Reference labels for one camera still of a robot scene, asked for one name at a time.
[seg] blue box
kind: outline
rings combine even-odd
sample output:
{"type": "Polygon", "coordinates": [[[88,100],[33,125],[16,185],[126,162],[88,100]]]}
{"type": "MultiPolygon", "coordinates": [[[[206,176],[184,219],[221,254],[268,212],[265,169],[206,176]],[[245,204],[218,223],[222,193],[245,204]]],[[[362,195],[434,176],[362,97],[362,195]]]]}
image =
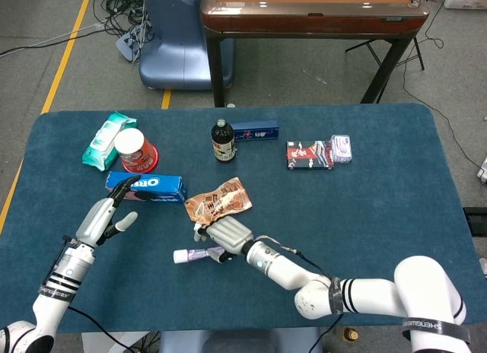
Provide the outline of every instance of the blue box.
{"type": "Polygon", "coordinates": [[[267,140],[269,138],[276,139],[279,136],[279,123],[277,119],[234,122],[230,125],[234,129],[236,142],[267,140]]]}
{"type": "Polygon", "coordinates": [[[180,176],[109,172],[105,187],[111,191],[121,180],[137,175],[140,175],[141,179],[130,186],[131,190],[127,192],[124,199],[171,203],[184,203],[186,201],[187,191],[180,176]]]}

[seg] green tissue pack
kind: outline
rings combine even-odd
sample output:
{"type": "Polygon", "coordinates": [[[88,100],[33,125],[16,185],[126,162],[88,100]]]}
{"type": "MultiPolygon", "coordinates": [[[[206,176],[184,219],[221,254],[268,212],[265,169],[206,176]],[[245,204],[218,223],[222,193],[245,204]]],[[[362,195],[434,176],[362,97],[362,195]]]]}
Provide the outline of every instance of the green tissue pack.
{"type": "Polygon", "coordinates": [[[92,165],[102,172],[110,168],[117,156],[113,143],[115,136],[130,127],[137,127],[137,119],[118,112],[112,113],[84,151],[81,157],[83,164],[92,165]]]}

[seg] robotic arm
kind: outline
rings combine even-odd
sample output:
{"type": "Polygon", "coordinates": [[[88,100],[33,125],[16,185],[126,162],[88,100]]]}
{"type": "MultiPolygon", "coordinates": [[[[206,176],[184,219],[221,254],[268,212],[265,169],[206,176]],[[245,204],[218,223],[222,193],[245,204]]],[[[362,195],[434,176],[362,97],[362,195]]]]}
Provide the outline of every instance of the robotic arm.
{"type": "Polygon", "coordinates": [[[247,262],[286,290],[296,290],[294,304],[307,319],[340,313],[373,313],[405,317],[403,333],[412,351],[469,353],[468,330],[460,326],[466,307],[441,266],[426,256],[404,259],[385,279],[328,278],[307,271],[227,216],[204,231],[228,252],[247,262]]]}
{"type": "Polygon", "coordinates": [[[0,329],[0,353],[51,352],[58,325],[94,262],[94,250],[136,220],[137,213],[130,212],[112,223],[116,208],[139,179],[140,176],[133,176],[120,182],[108,197],[93,205],[76,231],[76,239],[65,237],[70,247],[54,262],[33,303],[37,324],[17,321],[0,329]]]}

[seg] bottle label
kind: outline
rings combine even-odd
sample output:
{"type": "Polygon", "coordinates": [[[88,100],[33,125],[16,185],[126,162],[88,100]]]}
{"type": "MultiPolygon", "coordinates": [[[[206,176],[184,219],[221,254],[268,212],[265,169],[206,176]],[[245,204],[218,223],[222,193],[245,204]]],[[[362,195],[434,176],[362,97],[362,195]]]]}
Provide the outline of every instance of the bottle label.
{"type": "Polygon", "coordinates": [[[217,159],[220,161],[229,161],[235,156],[235,142],[233,139],[226,144],[213,142],[213,150],[217,159]]]}

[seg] blue tablecloth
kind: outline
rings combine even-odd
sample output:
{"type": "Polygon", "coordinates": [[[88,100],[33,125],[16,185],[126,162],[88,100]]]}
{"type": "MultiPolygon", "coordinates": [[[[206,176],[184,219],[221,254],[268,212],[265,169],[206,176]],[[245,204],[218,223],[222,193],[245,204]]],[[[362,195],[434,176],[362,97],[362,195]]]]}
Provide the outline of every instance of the blue tablecloth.
{"type": "MultiPolygon", "coordinates": [[[[180,175],[189,195],[238,176],[253,207],[236,218],[301,250],[341,278],[393,278],[407,256],[426,255],[445,268],[463,295],[467,322],[487,317],[482,276],[433,118],[416,104],[122,111],[160,151],[155,173],[180,175]],[[210,130],[229,122],[278,119],[278,140],[239,143],[237,159],[220,164],[210,130]],[[353,161],[334,170],[286,170],[286,140],[348,134],[353,161]]],[[[64,234],[75,235],[89,208],[106,196],[107,174],[81,154],[108,112],[41,116],[0,237],[0,326],[34,321],[31,305],[64,234]]],[[[119,160],[113,170],[121,170],[119,160]]],[[[195,249],[182,205],[123,202],[116,218],[139,213],[97,258],[73,306],[109,331],[233,329],[326,325],[302,318],[284,291],[244,258],[173,264],[173,251],[195,249]]],[[[349,314],[344,324],[398,323],[349,314]]],[[[61,332],[96,328],[67,312],[61,332]]]]}

